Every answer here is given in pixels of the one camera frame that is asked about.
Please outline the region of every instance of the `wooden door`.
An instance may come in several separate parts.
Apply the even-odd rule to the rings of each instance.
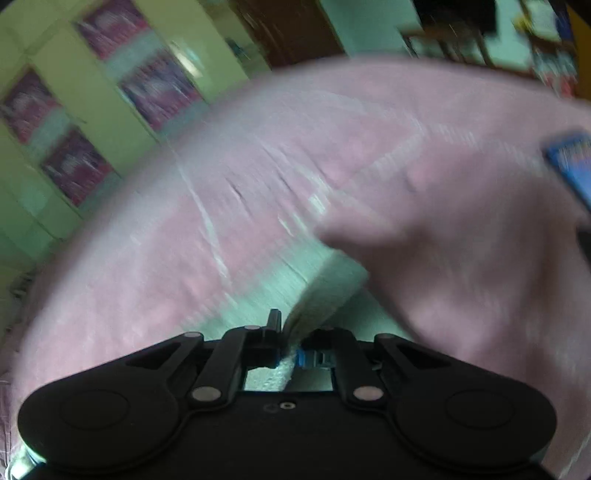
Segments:
[[[234,0],[233,5],[272,68],[343,53],[317,0]]]

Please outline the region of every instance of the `screw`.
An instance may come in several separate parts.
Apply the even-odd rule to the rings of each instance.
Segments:
[[[215,387],[197,387],[191,396],[197,401],[215,401],[222,396],[222,392]]]
[[[279,411],[279,405],[276,403],[266,403],[263,405],[262,409],[267,413],[277,413]]]
[[[378,387],[364,385],[363,387],[355,388],[353,396],[361,401],[376,401],[384,396],[384,391]]]

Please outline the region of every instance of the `green wall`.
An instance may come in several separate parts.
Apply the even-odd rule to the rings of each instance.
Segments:
[[[411,0],[320,0],[346,52],[349,55],[405,50],[400,27],[418,27]],[[521,12],[518,0],[496,0],[498,36],[487,38],[486,46],[495,63],[522,68],[527,66],[530,50],[527,40],[513,27]],[[439,53],[438,49],[429,48]]]

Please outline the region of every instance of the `pink bedsheet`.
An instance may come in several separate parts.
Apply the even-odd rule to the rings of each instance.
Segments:
[[[39,279],[10,425],[40,385],[198,325],[316,225],[422,341],[543,390],[559,418],[546,465],[586,478],[584,213],[539,153],[580,126],[583,104],[441,64],[328,61],[251,84],[156,151]]]

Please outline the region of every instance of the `wall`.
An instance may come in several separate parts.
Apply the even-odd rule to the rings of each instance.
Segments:
[[[419,26],[411,0],[321,0],[321,3],[349,55],[404,51],[398,29]],[[521,12],[519,2],[496,0],[496,4],[499,35],[486,39],[489,54],[500,65],[525,68],[529,47],[512,25]]]
[[[0,14],[0,97],[33,66],[70,119],[125,177],[157,143],[109,80],[72,21],[94,0],[15,0]],[[194,63],[192,78],[211,102],[246,80],[240,64],[194,0],[137,0],[166,44]],[[82,222],[0,119],[0,267],[3,275],[42,261]]]
[[[345,52],[401,51],[398,27],[419,26],[411,0],[320,0]]]
[[[233,40],[244,52],[238,60],[249,78],[270,71],[265,57],[255,39],[242,24],[228,2],[202,0],[204,9],[212,19],[213,25],[225,40]]]

